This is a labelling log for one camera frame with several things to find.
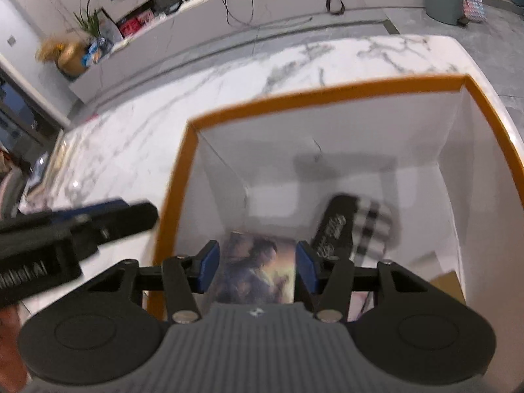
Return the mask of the orange cardboard storage box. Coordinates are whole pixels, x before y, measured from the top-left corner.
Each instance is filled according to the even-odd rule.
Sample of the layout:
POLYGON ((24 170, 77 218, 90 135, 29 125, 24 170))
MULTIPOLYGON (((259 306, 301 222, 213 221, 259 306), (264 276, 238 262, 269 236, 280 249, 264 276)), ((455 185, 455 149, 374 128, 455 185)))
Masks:
POLYGON ((523 320, 523 142, 471 75, 373 79, 230 105, 182 124, 155 262, 231 229, 309 237, 328 198, 382 198, 404 257, 449 252, 467 302, 523 320))

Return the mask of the colourful woven basket bag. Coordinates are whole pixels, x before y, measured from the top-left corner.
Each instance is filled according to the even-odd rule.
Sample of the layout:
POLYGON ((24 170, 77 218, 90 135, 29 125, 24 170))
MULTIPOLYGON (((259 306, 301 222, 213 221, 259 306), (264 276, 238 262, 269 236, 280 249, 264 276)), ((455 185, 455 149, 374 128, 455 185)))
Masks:
POLYGON ((486 19, 483 0, 463 0, 464 17, 467 20, 481 23, 486 19))

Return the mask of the gold vase with plant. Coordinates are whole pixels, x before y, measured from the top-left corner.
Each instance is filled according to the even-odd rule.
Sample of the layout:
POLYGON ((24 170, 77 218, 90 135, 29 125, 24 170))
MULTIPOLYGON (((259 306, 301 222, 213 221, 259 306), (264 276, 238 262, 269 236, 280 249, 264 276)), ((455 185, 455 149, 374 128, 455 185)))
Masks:
POLYGON ((100 30, 100 9, 91 8, 91 0, 80 5, 74 12, 77 28, 62 36, 49 36, 41 41, 35 59, 42 64, 52 64, 69 81, 82 75, 87 66, 84 57, 93 43, 102 36, 100 30))

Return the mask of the illustrated character card pack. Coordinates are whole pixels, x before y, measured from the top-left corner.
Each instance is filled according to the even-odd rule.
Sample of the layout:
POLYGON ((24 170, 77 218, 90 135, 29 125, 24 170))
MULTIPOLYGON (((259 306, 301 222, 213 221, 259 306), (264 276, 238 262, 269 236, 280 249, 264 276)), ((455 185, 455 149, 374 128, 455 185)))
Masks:
POLYGON ((293 239, 232 232, 208 290, 212 303, 292 303, 296 278, 293 239))

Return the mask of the long grey tv cabinet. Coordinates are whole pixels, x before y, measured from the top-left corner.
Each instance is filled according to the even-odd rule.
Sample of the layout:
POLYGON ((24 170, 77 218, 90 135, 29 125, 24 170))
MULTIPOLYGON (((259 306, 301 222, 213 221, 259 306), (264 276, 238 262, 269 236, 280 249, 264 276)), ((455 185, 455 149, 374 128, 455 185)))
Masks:
MULTIPOLYGON (((291 20, 326 13, 326 0, 202 0, 157 20, 120 49, 89 67, 70 89, 88 103, 126 80, 198 45, 238 31, 281 32, 291 20)), ((343 0, 348 11, 421 7, 423 0, 343 0)))

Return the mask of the plaid glasses case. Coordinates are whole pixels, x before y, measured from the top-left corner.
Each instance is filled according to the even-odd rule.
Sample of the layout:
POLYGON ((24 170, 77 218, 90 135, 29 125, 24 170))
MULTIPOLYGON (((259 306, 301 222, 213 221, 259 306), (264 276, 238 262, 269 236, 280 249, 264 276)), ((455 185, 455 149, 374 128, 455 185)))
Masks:
POLYGON ((375 267, 384 258, 392 226, 391 210, 384 203, 338 194, 329 201, 311 247, 322 258, 349 249, 356 266, 375 267))

